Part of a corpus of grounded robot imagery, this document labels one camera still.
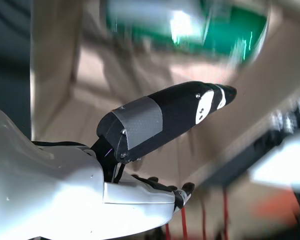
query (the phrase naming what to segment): gray tape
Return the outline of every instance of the gray tape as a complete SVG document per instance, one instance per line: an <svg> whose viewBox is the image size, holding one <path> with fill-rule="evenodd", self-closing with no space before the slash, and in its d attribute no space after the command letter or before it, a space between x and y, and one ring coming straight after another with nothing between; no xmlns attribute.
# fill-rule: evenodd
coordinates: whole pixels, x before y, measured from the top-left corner
<svg viewBox="0 0 300 240"><path fill-rule="evenodd" d="M113 113L126 130L128 150L162 131L161 108L150 97L144 96L129 102Z"/></svg>

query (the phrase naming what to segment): red wire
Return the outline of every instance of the red wire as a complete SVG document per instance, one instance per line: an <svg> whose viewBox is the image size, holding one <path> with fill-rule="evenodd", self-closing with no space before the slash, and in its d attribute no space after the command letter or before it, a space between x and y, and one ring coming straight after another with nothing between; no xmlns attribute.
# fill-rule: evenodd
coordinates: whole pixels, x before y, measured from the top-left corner
<svg viewBox="0 0 300 240"><path fill-rule="evenodd" d="M226 190L223 191L223 213L224 213L224 240L228 240L228 196Z"/></svg>
<svg viewBox="0 0 300 240"><path fill-rule="evenodd" d="M165 240L170 240L170 230L168 223L165 225Z"/></svg>
<svg viewBox="0 0 300 240"><path fill-rule="evenodd" d="M183 240L188 240L187 222L186 222L186 210L185 210L184 207L181 209L181 215L182 215Z"/></svg>
<svg viewBox="0 0 300 240"><path fill-rule="evenodd" d="M206 209L205 206L202 204L202 236L203 240L207 240L207 233L206 233Z"/></svg>

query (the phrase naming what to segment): screw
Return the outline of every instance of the screw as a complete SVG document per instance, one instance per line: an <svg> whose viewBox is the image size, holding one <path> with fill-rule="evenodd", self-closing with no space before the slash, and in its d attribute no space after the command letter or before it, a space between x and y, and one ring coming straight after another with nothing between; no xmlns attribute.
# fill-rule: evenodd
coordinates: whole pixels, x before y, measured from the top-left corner
<svg viewBox="0 0 300 240"><path fill-rule="evenodd" d="M121 154L121 158L124 159L128 154L126 152Z"/></svg>

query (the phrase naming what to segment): black cable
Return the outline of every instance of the black cable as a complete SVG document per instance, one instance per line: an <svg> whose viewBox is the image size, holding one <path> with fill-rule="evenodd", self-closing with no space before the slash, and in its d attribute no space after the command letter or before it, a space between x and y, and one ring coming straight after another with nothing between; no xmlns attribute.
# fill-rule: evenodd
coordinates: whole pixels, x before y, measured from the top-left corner
<svg viewBox="0 0 300 240"><path fill-rule="evenodd" d="M7 26L9 27L11 30L13 30L14 32L16 32L17 34L19 34L20 36L29 39L30 38L30 33L20 27L18 27L17 25L15 25L14 23L12 23L10 20L8 20L0 11L0 20Z"/></svg>
<svg viewBox="0 0 300 240"><path fill-rule="evenodd" d="M47 142L47 141L32 141L36 146L40 147L54 147L54 146L81 146L86 147L86 145L74 142L74 141L59 141L59 142Z"/></svg>
<svg viewBox="0 0 300 240"><path fill-rule="evenodd" d="M118 184L119 183L119 181L120 181L120 179L122 177L122 174L124 173L125 166L126 166L125 164L121 163L119 171L118 171L118 174L117 174L117 176L115 177L115 179L113 181L114 184Z"/></svg>

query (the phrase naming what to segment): robotic hand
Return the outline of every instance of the robotic hand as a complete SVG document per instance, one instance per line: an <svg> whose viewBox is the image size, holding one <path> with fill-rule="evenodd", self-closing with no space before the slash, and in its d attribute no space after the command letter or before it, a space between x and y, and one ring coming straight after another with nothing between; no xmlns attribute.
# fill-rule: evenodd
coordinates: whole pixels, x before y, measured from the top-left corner
<svg viewBox="0 0 300 240"><path fill-rule="evenodd" d="M185 133L236 93L192 81L142 97L104 116L91 148L31 142L0 111L0 240L110 239L168 223L194 184L164 186L129 175L125 164Z"/></svg>

